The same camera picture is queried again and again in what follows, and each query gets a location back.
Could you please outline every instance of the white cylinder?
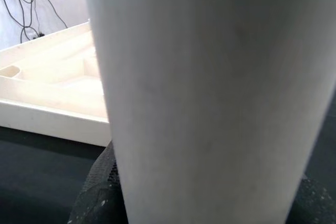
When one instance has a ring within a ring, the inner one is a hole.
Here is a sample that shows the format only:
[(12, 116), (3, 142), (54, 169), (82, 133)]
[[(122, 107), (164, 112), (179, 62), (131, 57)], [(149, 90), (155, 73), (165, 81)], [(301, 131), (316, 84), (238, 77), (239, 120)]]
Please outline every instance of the white cylinder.
[(284, 223), (336, 78), (336, 1), (88, 5), (129, 223)]

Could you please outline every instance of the black floor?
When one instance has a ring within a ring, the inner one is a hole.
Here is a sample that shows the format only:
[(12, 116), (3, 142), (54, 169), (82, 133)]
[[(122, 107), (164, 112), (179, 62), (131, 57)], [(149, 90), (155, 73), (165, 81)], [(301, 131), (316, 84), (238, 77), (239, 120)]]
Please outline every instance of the black floor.
[[(0, 127), (0, 223), (65, 224), (102, 147)], [(336, 199), (336, 98), (306, 174)]]

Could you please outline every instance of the white wall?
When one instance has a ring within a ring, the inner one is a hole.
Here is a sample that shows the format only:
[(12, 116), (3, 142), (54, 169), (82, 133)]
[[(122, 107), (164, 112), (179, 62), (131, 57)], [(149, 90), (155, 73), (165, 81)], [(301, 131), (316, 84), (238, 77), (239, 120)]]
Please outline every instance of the white wall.
[[(22, 23), (22, 11), (18, 0), (6, 0), (12, 15)], [(89, 15), (85, 0), (51, 0), (59, 16), (70, 26), (84, 23)], [(26, 20), (30, 20), (29, 5), (24, 5)], [(47, 0), (36, 0), (36, 10), (40, 21), (40, 31), (50, 34), (64, 29), (63, 23), (57, 18), (52, 7)], [(33, 10), (33, 27), (37, 30), (37, 20)], [(0, 49), (4, 49), (20, 43), (21, 28), (10, 18), (5, 8), (3, 0), (0, 0)], [(27, 30), (27, 34), (33, 35), (34, 32)]]

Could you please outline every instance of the black mesh fabric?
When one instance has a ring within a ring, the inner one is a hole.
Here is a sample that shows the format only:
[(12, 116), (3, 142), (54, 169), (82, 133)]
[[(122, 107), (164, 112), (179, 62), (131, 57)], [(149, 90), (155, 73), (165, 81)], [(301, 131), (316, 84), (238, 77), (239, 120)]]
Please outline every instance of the black mesh fabric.
[(301, 181), (286, 224), (336, 224), (336, 205), (317, 181)]
[(112, 142), (93, 164), (68, 224), (126, 224)]
[[(304, 178), (286, 224), (336, 224), (336, 204), (317, 181)], [(92, 166), (68, 224), (126, 224), (112, 142)]]

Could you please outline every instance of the white foam tray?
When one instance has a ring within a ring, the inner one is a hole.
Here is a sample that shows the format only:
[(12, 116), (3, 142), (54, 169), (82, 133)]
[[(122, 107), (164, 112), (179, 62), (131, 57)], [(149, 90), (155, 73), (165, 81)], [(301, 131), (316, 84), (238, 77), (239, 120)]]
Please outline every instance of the white foam tray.
[(0, 51), (0, 126), (94, 145), (109, 143), (88, 23)]

